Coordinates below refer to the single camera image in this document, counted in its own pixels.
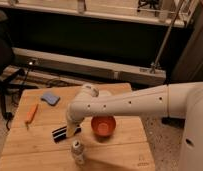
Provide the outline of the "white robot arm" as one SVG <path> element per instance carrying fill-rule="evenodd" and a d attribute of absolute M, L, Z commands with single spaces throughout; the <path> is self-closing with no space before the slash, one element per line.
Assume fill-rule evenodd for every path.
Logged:
<path fill-rule="evenodd" d="M 178 171 L 203 171 L 203 82 L 160 85 L 100 96 L 84 84 L 67 107 L 67 135 L 91 116 L 150 116 L 185 120 Z"/>

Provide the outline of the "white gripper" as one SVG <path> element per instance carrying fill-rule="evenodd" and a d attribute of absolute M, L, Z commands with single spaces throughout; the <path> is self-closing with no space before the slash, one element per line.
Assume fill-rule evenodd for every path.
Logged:
<path fill-rule="evenodd" d="M 72 113 L 71 111 L 68 111 L 66 114 L 66 121 L 67 121 L 67 128 L 66 128 L 66 136 L 67 137 L 72 137 L 79 124 L 81 124 L 84 120 L 83 116 L 78 116 Z"/>

